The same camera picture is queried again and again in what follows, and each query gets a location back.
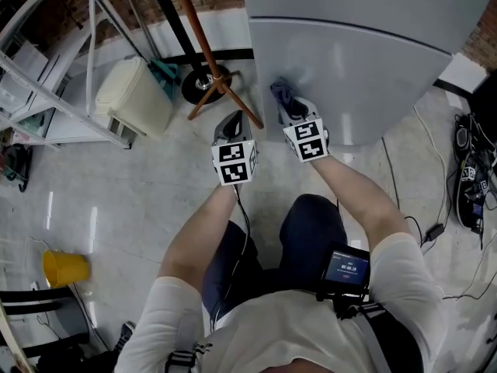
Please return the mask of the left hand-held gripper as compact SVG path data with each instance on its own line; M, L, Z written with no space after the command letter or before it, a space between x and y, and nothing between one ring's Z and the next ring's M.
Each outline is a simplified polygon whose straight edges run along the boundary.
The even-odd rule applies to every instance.
M257 150L250 119L243 110L227 115L215 128L212 163L222 186L251 182Z

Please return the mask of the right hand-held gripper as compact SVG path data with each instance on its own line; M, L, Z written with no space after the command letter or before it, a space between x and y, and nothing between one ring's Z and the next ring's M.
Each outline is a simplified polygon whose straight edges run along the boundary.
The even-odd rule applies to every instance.
M283 126L289 126L283 129L283 134L291 151L300 162L310 162L327 156L327 130L319 118L316 105L299 97L298 102L303 106L301 112L304 122L293 125L293 102L292 99L277 101L279 122Z

